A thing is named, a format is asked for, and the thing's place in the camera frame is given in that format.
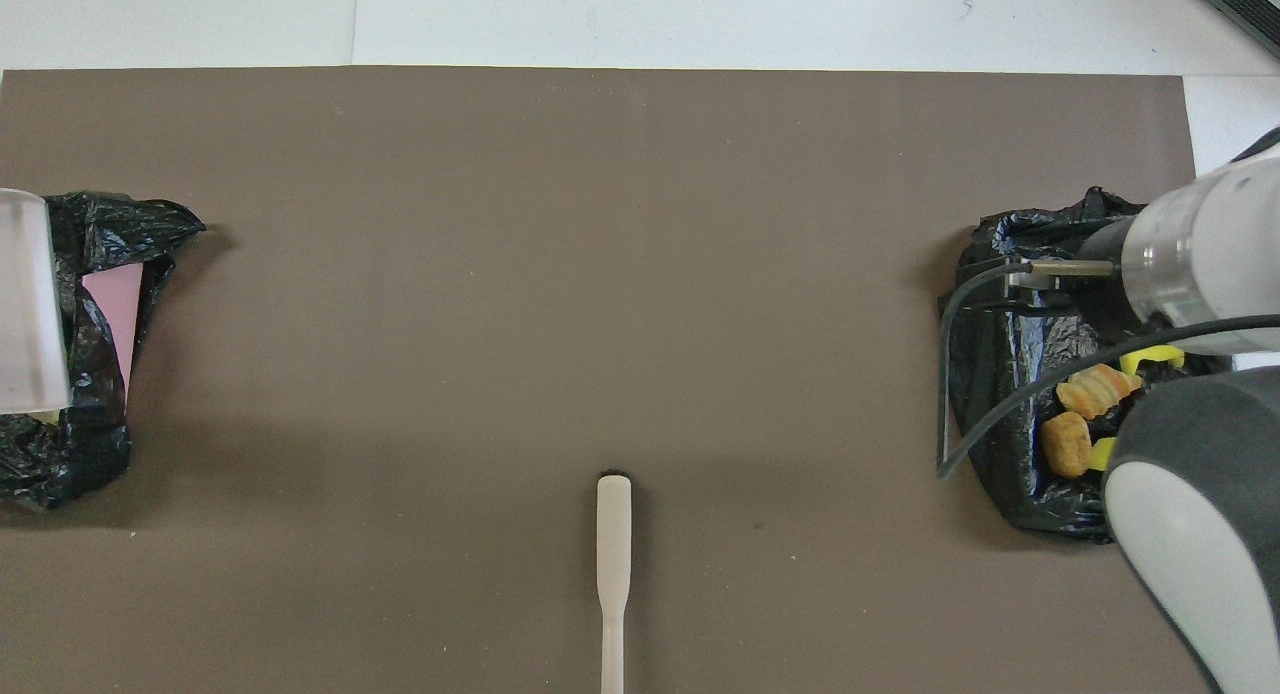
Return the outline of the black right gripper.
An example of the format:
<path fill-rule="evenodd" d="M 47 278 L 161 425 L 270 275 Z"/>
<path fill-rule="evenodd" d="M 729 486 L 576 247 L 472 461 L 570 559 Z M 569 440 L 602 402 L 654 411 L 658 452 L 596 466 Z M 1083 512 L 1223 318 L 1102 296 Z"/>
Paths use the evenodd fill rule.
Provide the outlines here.
<path fill-rule="evenodd" d="M 1078 307 L 1062 278 L 1036 273 L 1006 273 L 995 284 L 989 309 L 1010 314 L 1076 314 L 1089 325 L 1147 325 L 1125 288 L 1123 248 L 1137 216 L 1121 216 L 1091 234 L 1079 260 L 1111 264 L 1111 273 L 1078 287 Z"/>

